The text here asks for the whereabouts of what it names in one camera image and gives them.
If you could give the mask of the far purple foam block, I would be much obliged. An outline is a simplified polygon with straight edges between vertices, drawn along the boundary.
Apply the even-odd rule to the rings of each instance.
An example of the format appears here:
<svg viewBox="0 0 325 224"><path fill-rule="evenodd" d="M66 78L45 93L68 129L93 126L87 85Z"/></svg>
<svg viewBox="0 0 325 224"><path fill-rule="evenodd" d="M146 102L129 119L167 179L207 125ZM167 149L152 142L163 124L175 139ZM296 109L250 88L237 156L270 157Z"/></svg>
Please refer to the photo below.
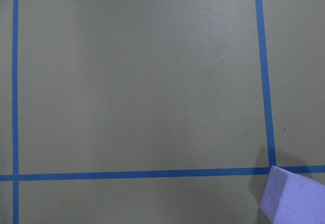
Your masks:
<svg viewBox="0 0 325 224"><path fill-rule="evenodd" d="M324 185L272 166L259 207L271 223L324 223Z"/></svg>

